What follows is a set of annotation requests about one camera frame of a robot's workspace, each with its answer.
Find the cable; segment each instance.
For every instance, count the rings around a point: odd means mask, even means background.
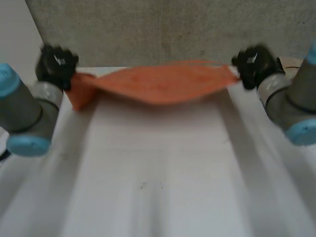
[[[291,67],[286,67],[286,68],[301,68],[301,67],[291,66]]]
[[[5,151],[0,155],[0,162],[1,162],[1,161],[4,161],[5,159],[7,159],[10,155],[11,155],[11,152],[9,152],[8,150],[5,150]]]

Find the white panel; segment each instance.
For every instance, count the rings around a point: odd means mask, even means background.
[[[24,0],[0,1],[0,63],[8,63],[26,84],[36,80],[42,40]]]

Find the gray wall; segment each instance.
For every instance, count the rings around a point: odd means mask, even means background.
[[[316,39],[315,0],[26,0],[44,41],[79,54],[81,66],[183,59],[229,63],[265,42],[302,58]]]

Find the orange cloth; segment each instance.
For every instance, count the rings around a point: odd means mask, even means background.
[[[99,78],[76,73],[71,81],[72,89],[66,94],[74,110],[87,105],[96,94],[97,88],[148,104],[185,102],[238,81],[227,65],[214,67],[211,64],[205,61],[186,61],[160,66],[140,66]]]

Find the cloth fold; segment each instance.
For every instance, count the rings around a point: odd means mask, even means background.
[[[159,66],[126,68],[101,77],[76,73],[66,94],[78,111],[97,91],[109,91],[147,104],[168,105],[214,93],[236,83],[227,65],[209,61],[171,62]]]

